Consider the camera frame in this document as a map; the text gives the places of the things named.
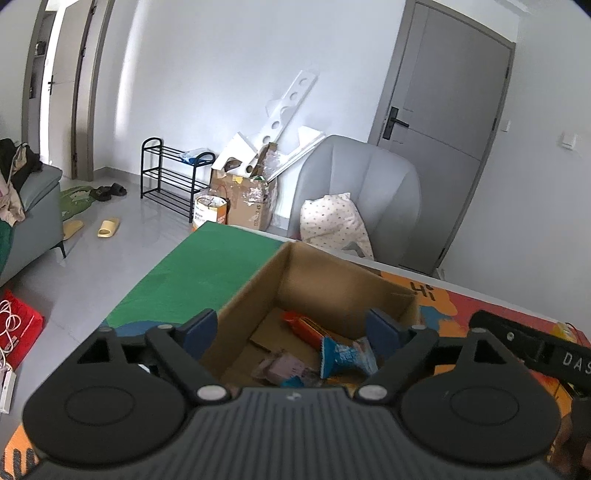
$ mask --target table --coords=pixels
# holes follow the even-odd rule
[[[244,231],[266,237],[265,241],[245,235]],[[184,323],[203,308],[219,310],[286,241],[293,240],[208,222],[154,267],[115,307],[106,322],[117,328],[120,335],[136,335],[157,323]],[[423,322],[437,329],[442,336],[465,336],[470,317],[480,309],[546,332],[554,325],[552,319],[445,281],[344,252],[325,251],[370,268],[387,280],[417,292]],[[201,289],[201,296],[195,295],[196,288]],[[125,323],[123,319],[129,317],[135,320]],[[591,346],[582,333],[580,340],[580,343]],[[556,398],[562,415],[568,413],[570,397],[558,381],[533,373]],[[7,459],[13,458],[15,448],[21,452],[20,458],[27,459],[29,466],[32,465],[35,459],[33,451],[28,451],[30,443],[22,425],[8,443]],[[23,462],[22,469],[27,467]]]

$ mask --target slipper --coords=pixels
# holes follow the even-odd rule
[[[127,195],[127,190],[125,190],[125,187],[123,185],[114,183],[113,185],[111,185],[109,193],[111,195],[115,195],[116,197],[124,197],[125,195]]]
[[[111,238],[117,231],[119,221],[118,218],[107,218],[107,220],[103,220],[103,223],[100,224],[97,236],[101,238]]]
[[[84,226],[84,222],[81,220],[68,220],[64,222],[64,240],[68,240],[78,230]]]
[[[89,195],[99,202],[106,202],[107,200],[111,200],[111,187],[92,189]]]

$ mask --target white cable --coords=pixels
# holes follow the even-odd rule
[[[8,300],[0,301],[0,316],[3,313],[8,314],[8,316],[4,322],[4,331],[0,333],[0,337],[2,335],[6,335],[8,337],[8,343],[6,347],[0,347],[0,353],[2,354],[2,363],[0,364],[0,368],[8,367],[8,369],[12,370],[12,367],[7,361],[7,355],[12,352],[16,346],[16,341],[13,340],[11,333],[21,326],[21,318],[12,312],[12,308]]]

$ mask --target cardboard box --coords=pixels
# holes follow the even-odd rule
[[[317,369],[319,352],[292,333],[282,313],[306,315],[350,345],[365,336],[371,308],[403,325],[419,322],[411,290],[310,245],[286,242],[221,309],[216,339],[200,362],[224,384],[239,387],[260,385],[253,369],[282,348]]]
[[[226,223],[228,203],[221,197],[202,195],[193,205],[193,232],[205,222]]]
[[[210,188],[228,201],[228,225],[265,231],[277,204],[277,181],[247,179],[212,170]]]

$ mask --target doorway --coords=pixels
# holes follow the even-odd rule
[[[417,169],[421,215],[401,266],[431,275],[499,127],[515,44],[430,0],[408,0],[370,142]]]
[[[74,126],[79,71],[84,61],[86,34],[92,17],[93,0],[62,4],[51,33],[49,51],[53,64],[44,74],[47,89],[41,110],[41,155],[64,176],[76,178]]]
[[[23,106],[28,119],[28,132],[24,130],[23,138],[38,148],[43,161],[71,179],[93,179],[96,85],[113,3],[49,0],[40,12],[43,20],[38,20],[40,26],[33,32],[35,47],[29,58],[33,68],[25,85],[27,91],[36,94],[39,105]],[[47,33],[46,17],[51,17],[53,23],[48,39],[41,38]],[[45,47],[44,61],[38,61],[37,70],[41,72],[35,71],[38,44]]]

